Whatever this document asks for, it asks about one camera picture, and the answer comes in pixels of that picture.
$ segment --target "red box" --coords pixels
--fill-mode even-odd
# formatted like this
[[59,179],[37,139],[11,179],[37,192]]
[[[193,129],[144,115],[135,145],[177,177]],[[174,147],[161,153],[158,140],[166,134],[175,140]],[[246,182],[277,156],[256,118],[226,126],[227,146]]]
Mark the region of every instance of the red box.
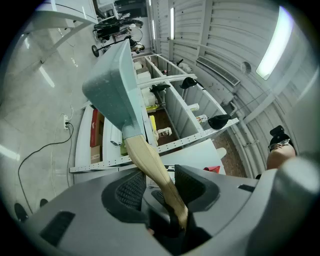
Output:
[[91,164],[99,163],[102,160],[102,146],[91,147]]
[[105,117],[97,110],[93,110],[90,132],[90,147],[102,146]]

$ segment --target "power outlet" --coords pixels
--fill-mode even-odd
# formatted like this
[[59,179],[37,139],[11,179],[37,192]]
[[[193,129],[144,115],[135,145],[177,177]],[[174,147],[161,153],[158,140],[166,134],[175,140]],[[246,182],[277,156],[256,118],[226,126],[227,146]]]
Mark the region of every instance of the power outlet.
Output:
[[68,125],[66,124],[68,122],[68,116],[64,115],[63,116],[63,129],[68,130]]

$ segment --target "wall vent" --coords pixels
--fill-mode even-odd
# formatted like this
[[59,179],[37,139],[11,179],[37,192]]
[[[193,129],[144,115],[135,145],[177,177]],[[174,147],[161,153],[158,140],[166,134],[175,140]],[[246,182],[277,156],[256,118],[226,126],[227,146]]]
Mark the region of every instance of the wall vent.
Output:
[[196,59],[196,62],[206,66],[207,68],[211,69],[218,75],[222,76],[225,80],[227,80],[233,86],[236,86],[237,84],[240,83],[240,80],[236,78],[233,74],[230,74],[223,67],[213,63],[211,60],[208,60],[207,58],[200,56]]

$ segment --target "tiled floor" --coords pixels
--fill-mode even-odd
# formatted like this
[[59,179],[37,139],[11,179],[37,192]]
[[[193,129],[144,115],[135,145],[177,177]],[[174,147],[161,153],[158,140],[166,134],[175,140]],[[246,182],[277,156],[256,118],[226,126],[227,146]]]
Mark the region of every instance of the tiled floor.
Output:
[[[86,101],[82,83],[98,60],[91,50],[91,45],[97,44],[92,26],[64,42],[44,64],[40,62],[41,56],[61,38],[57,29],[29,34],[25,40],[20,40],[11,57],[0,106],[0,191],[13,217],[15,202],[30,213],[20,187],[18,167],[31,152],[52,143],[55,130],[55,142],[69,137],[69,132],[63,129],[61,113],[71,117],[70,103],[74,109],[70,121],[74,133],[69,165],[74,166],[76,138],[83,114],[80,108]],[[23,163],[21,182],[33,211],[39,208],[42,198],[50,201],[68,187],[70,145],[68,141],[53,148],[48,146]]]
[[227,131],[216,137],[213,144],[217,149],[226,149],[226,155],[221,159],[226,175],[247,177],[236,146]]

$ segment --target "fluorescent light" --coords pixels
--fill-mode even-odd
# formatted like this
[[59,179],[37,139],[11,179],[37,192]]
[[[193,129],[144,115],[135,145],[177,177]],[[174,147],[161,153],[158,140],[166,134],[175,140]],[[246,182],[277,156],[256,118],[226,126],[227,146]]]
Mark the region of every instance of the fluorescent light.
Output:
[[156,39],[156,32],[155,32],[155,21],[152,20],[152,31],[153,31],[153,39]]
[[6,147],[2,146],[1,144],[0,144],[0,154],[3,156],[6,156],[7,158],[11,158],[13,160],[16,160],[16,161],[20,160],[19,154],[7,149]]
[[281,55],[284,53],[289,41],[294,20],[282,6],[279,8],[278,21],[263,59],[261,60],[256,72],[264,80],[267,80],[276,67]]
[[47,74],[47,72],[44,70],[44,68],[41,66],[39,68],[41,74],[43,75],[44,79],[48,82],[48,84],[54,88],[55,87],[55,83],[54,81],[51,80],[50,76]]
[[27,49],[29,49],[30,44],[29,44],[29,42],[28,42],[28,37],[27,37],[26,39],[24,39],[24,44],[25,44],[25,47],[26,47]]
[[64,37],[64,35],[62,34],[62,32],[61,32],[61,29],[60,29],[60,28],[58,28],[58,31],[59,31],[60,35],[61,35],[62,37]]
[[76,63],[76,60],[74,58],[71,58],[72,60],[72,63],[75,65],[75,67],[77,68],[78,67],[78,64]]
[[82,6],[82,11],[83,11],[84,18],[87,19],[85,8],[83,6]]
[[175,39],[175,9],[170,9],[170,39]]

